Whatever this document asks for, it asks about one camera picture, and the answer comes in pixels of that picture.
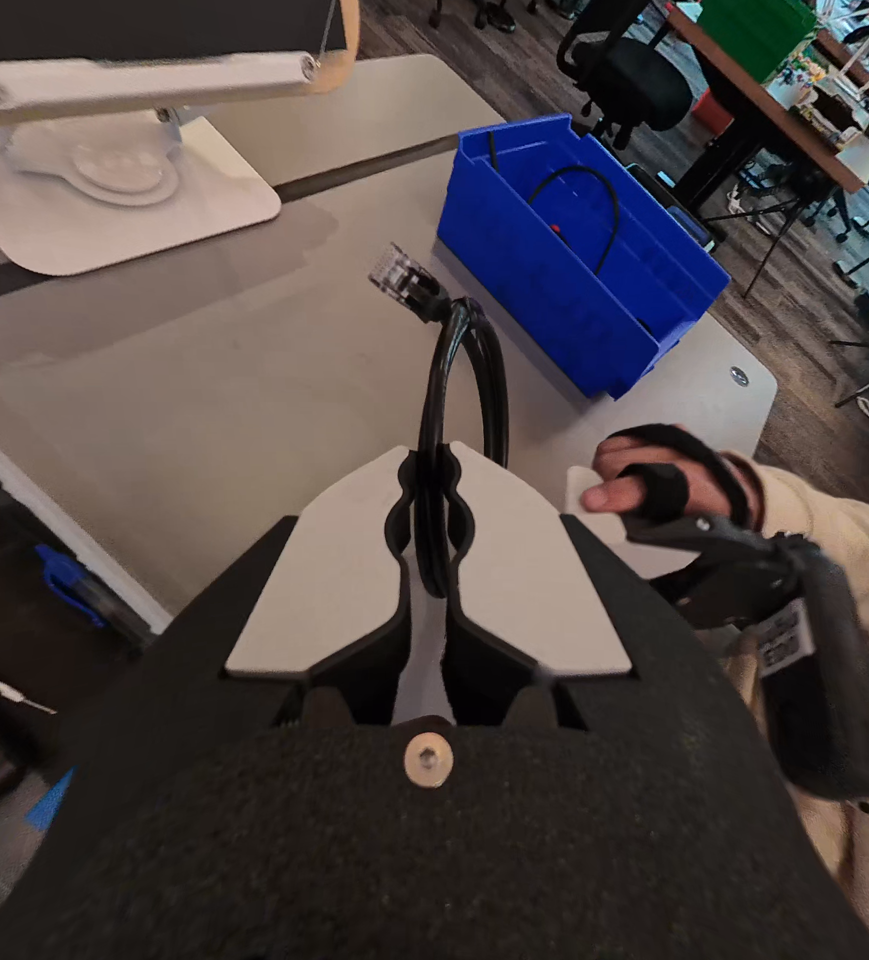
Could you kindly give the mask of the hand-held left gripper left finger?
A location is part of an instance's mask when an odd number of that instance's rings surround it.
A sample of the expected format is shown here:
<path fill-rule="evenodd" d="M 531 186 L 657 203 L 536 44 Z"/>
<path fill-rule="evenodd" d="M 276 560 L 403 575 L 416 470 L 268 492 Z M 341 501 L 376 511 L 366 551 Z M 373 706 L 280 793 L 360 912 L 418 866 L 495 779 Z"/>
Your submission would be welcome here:
<path fill-rule="evenodd" d="M 357 723 L 390 723 L 412 648 L 412 452 L 396 446 L 297 516 L 226 674 L 336 689 Z"/>

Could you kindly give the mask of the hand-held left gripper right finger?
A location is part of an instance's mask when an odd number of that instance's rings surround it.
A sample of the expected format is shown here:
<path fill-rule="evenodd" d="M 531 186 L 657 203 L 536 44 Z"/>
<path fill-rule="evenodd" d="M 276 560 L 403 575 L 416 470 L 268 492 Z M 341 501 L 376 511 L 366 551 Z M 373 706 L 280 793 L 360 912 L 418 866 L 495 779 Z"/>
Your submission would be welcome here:
<path fill-rule="evenodd" d="M 445 500 L 445 691 L 457 723 L 500 723 L 529 687 L 633 674 L 556 507 L 458 440 L 445 447 Z"/>

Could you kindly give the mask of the blue plastic bin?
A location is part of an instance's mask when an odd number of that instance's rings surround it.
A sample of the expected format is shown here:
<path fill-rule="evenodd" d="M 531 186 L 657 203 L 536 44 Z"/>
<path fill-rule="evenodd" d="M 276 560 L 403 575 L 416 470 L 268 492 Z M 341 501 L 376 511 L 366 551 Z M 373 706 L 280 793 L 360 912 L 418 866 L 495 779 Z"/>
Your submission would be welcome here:
<path fill-rule="evenodd" d="M 730 281 L 568 114 L 460 132 L 437 236 L 588 399 L 632 390 Z"/>

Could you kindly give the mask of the person's right forearm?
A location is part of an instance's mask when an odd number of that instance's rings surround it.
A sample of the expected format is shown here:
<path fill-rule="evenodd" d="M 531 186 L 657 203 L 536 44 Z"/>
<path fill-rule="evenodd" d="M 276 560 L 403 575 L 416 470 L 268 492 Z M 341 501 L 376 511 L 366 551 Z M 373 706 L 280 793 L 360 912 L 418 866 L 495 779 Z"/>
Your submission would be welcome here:
<path fill-rule="evenodd" d="M 761 492 L 763 535 L 802 535 L 843 569 L 869 639 L 869 504 L 826 494 L 795 474 L 739 454 L 726 457 Z"/>

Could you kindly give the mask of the grey desk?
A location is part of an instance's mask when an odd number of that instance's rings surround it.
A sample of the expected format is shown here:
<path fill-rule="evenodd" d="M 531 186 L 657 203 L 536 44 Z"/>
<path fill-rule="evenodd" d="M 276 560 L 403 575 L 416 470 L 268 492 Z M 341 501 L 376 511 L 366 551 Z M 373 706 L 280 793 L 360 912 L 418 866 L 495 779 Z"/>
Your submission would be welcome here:
<path fill-rule="evenodd" d="M 370 284 L 391 242 L 481 303 L 509 467 L 556 507 L 568 469 L 627 426 L 753 454 L 777 380 L 711 314 L 620 400 L 584 398 L 437 239 L 453 158 L 0 297 L 0 481 L 155 633 L 282 517 L 416 447 L 438 331 Z"/>
<path fill-rule="evenodd" d="M 272 187 L 449 146 L 503 117 L 432 54 L 357 61 L 326 93 L 232 102 L 209 123 Z"/>

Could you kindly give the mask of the person's right hand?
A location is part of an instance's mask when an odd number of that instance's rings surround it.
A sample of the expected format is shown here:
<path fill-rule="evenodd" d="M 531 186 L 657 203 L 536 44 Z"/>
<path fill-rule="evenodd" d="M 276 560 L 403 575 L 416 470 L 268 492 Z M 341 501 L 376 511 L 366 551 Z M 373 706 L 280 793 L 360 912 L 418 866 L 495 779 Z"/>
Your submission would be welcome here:
<path fill-rule="evenodd" d="M 708 461 L 699 459 L 702 442 L 679 424 L 660 424 L 664 437 L 683 434 L 682 448 L 660 441 L 661 433 L 649 437 L 652 426 L 631 428 L 603 440 L 596 448 L 592 469 L 600 483 L 586 488 L 580 506 L 591 514 L 646 517 L 650 481 L 644 465 L 661 468 L 665 474 L 683 477 L 683 504 L 678 517 L 720 517 L 737 526 L 760 532 L 763 528 L 764 490 L 753 468 L 729 451 L 712 451 Z"/>

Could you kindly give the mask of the blue clip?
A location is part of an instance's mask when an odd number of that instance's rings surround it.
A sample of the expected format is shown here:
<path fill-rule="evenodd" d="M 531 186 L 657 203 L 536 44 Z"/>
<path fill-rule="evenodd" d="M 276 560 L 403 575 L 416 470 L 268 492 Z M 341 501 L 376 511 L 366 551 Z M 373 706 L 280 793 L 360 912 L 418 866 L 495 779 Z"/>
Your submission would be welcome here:
<path fill-rule="evenodd" d="M 104 586 L 76 558 L 45 543 L 34 546 L 48 589 L 64 603 L 84 614 L 95 627 L 109 625 L 105 616 Z"/>

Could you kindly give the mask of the thin white stick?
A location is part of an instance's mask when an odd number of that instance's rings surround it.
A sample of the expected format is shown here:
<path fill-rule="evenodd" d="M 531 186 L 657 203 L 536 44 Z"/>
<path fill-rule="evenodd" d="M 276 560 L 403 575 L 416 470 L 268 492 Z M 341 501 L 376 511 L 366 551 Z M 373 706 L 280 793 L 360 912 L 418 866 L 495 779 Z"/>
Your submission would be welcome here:
<path fill-rule="evenodd" d="M 21 690 L 2 680 L 0 680 L 0 697 L 8 702 L 29 707 L 42 714 L 49 716 L 57 715 L 55 709 L 29 699 Z"/>

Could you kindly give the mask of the blue tape piece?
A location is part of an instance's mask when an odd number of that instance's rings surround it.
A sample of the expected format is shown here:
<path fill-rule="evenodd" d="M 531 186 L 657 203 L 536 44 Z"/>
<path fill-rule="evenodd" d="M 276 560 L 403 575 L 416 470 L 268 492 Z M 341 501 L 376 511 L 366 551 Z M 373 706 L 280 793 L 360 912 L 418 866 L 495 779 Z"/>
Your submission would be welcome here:
<path fill-rule="evenodd" d="M 56 820 L 76 770 L 69 768 L 25 814 L 24 821 L 33 831 L 44 834 Z"/>

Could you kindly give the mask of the white monitor stand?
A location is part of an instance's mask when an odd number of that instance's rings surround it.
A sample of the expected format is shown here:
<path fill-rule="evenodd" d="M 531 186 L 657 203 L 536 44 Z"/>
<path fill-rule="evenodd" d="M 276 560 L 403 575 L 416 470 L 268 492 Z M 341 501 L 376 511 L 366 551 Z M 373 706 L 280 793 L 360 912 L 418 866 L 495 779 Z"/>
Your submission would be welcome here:
<path fill-rule="evenodd" d="M 0 58 L 0 254 L 63 278 L 273 220 L 277 193 L 203 115 L 317 70 L 301 51 Z"/>

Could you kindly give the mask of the red box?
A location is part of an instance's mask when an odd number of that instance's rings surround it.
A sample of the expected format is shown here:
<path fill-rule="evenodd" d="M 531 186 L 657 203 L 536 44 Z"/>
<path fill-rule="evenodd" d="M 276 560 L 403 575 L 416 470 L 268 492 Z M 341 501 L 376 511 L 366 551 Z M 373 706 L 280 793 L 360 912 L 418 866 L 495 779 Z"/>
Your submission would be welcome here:
<path fill-rule="evenodd" d="M 734 119 L 714 97 L 710 88 L 705 89 L 692 106 L 691 116 L 713 138 L 720 137 L 730 127 Z"/>

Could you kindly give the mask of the black office chair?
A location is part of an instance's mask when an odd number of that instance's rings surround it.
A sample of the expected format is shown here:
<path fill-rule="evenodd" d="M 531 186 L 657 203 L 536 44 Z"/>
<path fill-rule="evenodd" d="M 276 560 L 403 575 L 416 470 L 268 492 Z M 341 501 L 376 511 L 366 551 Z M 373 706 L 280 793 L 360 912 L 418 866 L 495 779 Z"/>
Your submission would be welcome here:
<path fill-rule="evenodd" d="M 556 64 L 600 118 L 590 135 L 613 151 L 626 150 L 636 129 L 664 133 L 690 113 L 694 96 L 678 66 L 627 31 L 645 2 L 591 1 L 573 19 L 556 52 Z"/>

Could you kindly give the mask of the wooden table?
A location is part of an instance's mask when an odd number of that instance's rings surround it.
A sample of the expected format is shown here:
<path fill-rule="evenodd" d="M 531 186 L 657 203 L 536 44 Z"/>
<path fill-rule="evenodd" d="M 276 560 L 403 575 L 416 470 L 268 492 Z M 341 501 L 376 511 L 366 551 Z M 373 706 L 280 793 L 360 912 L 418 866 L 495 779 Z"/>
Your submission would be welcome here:
<path fill-rule="evenodd" d="M 728 86 L 741 109 L 732 111 L 732 123 L 676 182 L 674 196 L 692 212 L 700 210 L 738 167 L 750 160 L 776 133 L 828 179 L 855 194 L 869 183 L 794 114 L 712 40 L 678 5 L 668 4 L 665 28 L 687 43 L 701 66 L 709 66 Z"/>

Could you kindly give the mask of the wood-framed black screen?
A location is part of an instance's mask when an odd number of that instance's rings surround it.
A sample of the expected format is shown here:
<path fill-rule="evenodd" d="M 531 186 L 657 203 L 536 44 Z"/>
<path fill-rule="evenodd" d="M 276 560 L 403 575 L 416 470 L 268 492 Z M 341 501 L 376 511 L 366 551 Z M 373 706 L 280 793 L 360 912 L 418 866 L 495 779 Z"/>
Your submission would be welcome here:
<path fill-rule="evenodd" d="M 332 90 L 360 21 L 347 1 L 0 1 L 0 114 Z"/>

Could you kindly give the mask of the green plastic bin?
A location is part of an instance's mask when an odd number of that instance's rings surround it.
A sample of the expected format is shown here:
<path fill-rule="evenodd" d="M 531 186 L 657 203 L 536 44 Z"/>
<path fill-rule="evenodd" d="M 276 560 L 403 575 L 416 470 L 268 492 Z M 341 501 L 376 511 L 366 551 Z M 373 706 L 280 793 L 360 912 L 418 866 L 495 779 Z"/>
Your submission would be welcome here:
<path fill-rule="evenodd" d="M 703 1 L 695 23 L 763 87 L 820 29 L 814 7 L 801 1 Z"/>

